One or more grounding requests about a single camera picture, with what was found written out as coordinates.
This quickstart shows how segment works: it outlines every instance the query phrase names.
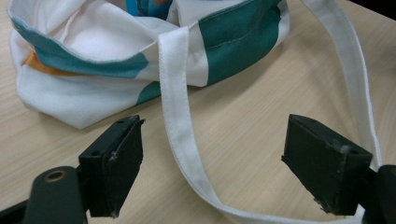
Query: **white fabric bag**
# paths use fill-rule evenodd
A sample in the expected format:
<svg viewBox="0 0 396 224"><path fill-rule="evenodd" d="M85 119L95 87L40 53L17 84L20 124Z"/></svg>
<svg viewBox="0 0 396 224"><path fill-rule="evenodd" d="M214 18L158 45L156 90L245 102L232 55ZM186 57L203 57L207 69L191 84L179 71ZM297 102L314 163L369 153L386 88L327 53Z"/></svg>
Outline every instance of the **white fabric bag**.
<svg viewBox="0 0 396 224"><path fill-rule="evenodd" d="M332 37L361 146L375 154L373 166L378 168L382 161L367 72L354 28L335 0L302 2ZM286 37L286 1L175 0L167 21L135 18L123 8L120 2L103 0L11 0L8 13L15 32L10 46L22 101L83 128L161 94L177 164L203 200L240 223L316 223L223 204L201 163L188 103L187 85L205 86L229 77ZM360 222L361 212L329 223Z"/></svg>

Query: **table surface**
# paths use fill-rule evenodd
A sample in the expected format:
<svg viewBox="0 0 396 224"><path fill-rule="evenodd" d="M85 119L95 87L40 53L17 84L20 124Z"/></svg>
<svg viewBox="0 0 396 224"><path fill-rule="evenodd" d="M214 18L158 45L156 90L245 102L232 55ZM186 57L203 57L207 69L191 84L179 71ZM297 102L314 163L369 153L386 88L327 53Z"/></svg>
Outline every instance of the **table surface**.
<svg viewBox="0 0 396 224"><path fill-rule="evenodd" d="M245 71L205 88L189 88L197 144L225 204L250 212L332 220L280 160L289 114L317 119L358 142L334 46L300 1L289 0L290 35ZM144 161L120 217L90 223L231 223L190 188L170 150L161 99L77 130L23 106L0 2L0 210L28 198L49 168L78 166L78 155L112 122L138 114ZM396 163L396 21L342 1L355 25L369 72L375 125L385 163Z"/></svg>

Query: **white cloth strap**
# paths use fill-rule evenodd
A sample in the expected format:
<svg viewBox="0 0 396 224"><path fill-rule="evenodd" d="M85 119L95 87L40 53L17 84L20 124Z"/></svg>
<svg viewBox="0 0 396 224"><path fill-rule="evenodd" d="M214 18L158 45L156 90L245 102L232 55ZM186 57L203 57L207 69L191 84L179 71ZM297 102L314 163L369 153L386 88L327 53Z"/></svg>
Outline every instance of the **white cloth strap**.
<svg viewBox="0 0 396 224"><path fill-rule="evenodd" d="M346 75L346 83L353 95L351 99L358 101L353 102L353 104L355 104L353 106L357 107L359 109L358 112L363 114L357 116L357 118L358 120L363 118L362 121L368 122L368 124L362 124L359 127L369 127L369 133L375 136L368 95L367 75L359 41L345 13L339 6L336 4L329 4L329 2L333 2L333 0L304 1L311 10L317 13L316 16L322 21L326 28L328 28L329 32L332 34L332 38L334 38L334 44L338 52L340 54L345 54L340 55L340 59L342 61L346 60L346 62L342 63L346 74L349 74ZM326 19L338 16L341 16L341 19L336 21ZM205 173L205 168L195 143L192 128L186 83L186 63L189 51L188 28L183 27L173 32L160 35L158 45L165 128L177 164L194 191L207 203L239 223L317 223L286 217L253 214L232 208L221 202ZM346 47L350 49L348 51L343 51L342 48ZM360 222L361 217L355 216L327 223Z"/></svg>

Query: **teal stripe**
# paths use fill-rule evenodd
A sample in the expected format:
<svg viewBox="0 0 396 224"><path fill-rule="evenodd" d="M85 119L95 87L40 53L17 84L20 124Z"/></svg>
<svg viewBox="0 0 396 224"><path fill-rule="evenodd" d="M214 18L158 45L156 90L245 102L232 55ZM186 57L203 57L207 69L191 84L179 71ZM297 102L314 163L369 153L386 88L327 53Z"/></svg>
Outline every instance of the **teal stripe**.
<svg viewBox="0 0 396 224"><path fill-rule="evenodd" d="M143 53L137 53L123 61L97 63L84 60L64 48L58 40L28 27L21 19L16 17L11 19L14 28L35 47L35 53L40 62L49 67L87 75L134 78L149 64Z"/></svg>
<svg viewBox="0 0 396 224"><path fill-rule="evenodd" d="M199 20L209 74L218 82L251 66L276 44L279 0L249 0Z"/></svg>
<svg viewBox="0 0 396 224"><path fill-rule="evenodd" d="M136 104L140 105L159 95L161 95L160 82L158 81L151 82L150 84L147 85L147 87L145 87L145 89L143 89L140 92Z"/></svg>

